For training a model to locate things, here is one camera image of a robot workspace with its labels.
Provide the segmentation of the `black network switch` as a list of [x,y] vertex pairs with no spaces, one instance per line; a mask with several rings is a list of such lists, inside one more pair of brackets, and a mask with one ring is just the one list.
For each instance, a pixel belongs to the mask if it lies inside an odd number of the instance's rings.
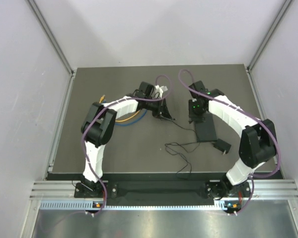
[[211,114],[206,114],[201,121],[194,122],[197,142],[216,142],[218,137],[214,119]]

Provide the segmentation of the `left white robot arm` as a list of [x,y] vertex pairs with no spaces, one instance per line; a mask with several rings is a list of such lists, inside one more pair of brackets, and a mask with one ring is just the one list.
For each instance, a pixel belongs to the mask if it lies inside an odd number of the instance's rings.
[[142,82],[132,94],[111,103],[94,102],[90,106],[81,126],[85,169],[80,184],[87,193],[94,197],[102,193],[103,154],[112,137],[116,119],[143,109],[151,111],[155,118],[171,119],[165,99],[169,93],[167,86]]

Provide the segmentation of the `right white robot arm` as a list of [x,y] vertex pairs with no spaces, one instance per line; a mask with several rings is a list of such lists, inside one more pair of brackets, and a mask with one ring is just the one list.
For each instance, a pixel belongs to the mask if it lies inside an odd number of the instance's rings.
[[274,123],[260,120],[231,102],[220,90],[206,90],[202,81],[188,86],[192,96],[189,110],[199,116],[210,113],[231,127],[239,136],[239,158],[221,178],[218,197],[234,196],[240,185],[254,174],[267,161],[275,157],[276,131]]

